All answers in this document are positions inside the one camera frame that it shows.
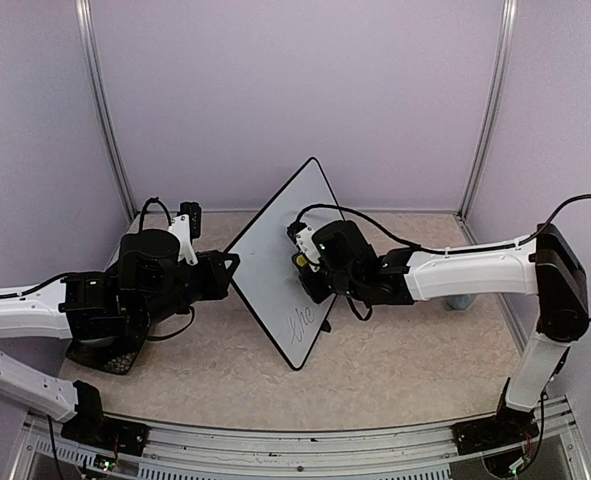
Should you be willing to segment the yellow black whiteboard eraser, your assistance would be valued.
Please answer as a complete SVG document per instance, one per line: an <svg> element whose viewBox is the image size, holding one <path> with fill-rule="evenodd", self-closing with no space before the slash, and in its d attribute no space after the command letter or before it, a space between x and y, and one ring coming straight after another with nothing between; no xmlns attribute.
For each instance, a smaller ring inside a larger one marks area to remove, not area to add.
<svg viewBox="0 0 591 480"><path fill-rule="evenodd" d="M308 260L302 254L296 255L294 257L294 262L295 262L295 265L298 266L298 267L300 267L300 268L306 267L308 265Z"/></svg>

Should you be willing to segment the white whiteboard black frame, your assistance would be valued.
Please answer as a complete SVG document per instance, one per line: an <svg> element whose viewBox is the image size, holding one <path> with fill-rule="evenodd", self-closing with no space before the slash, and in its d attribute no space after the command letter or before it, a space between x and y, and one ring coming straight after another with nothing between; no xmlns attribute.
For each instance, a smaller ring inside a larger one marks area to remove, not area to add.
<svg viewBox="0 0 591 480"><path fill-rule="evenodd" d="M232 285L288 366L303 368L336 302L314 303L292 262L287 227L311 204L337 203L320 162L309 158L259 210L227 251L240 257Z"/></svg>

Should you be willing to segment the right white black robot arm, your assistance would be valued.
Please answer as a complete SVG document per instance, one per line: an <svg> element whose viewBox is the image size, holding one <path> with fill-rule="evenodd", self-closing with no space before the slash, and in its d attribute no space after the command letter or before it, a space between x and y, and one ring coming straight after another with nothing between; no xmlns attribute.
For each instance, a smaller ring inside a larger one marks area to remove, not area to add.
<svg viewBox="0 0 591 480"><path fill-rule="evenodd" d="M504 244L430 250L409 246L377 255L357 224L336 220L314 229L294 222L292 261L311 300L341 295L367 309L434 298L509 293L534 295L539 317L496 412L452 428L461 455L535 438L535 409L563 367L573 342L588 330L586 273L561 232L541 224L534 237Z"/></svg>

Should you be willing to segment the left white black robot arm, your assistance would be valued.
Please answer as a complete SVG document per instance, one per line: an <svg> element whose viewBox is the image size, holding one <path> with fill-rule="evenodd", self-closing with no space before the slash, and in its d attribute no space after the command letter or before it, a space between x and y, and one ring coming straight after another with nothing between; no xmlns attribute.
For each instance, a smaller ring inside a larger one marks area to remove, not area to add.
<svg viewBox="0 0 591 480"><path fill-rule="evenodd" d="M27 289L0 290L0 339L48 337L69 343L82 366L125 375L156 325L195 315L200 301L227 297L240 264L234 253L195 252L189 234L148 229L122 237L104 271L70 272ZM105 414L99 390L40 372L0 350L0 392L60 423L63 438L140 456L148 427Z"/></svg>

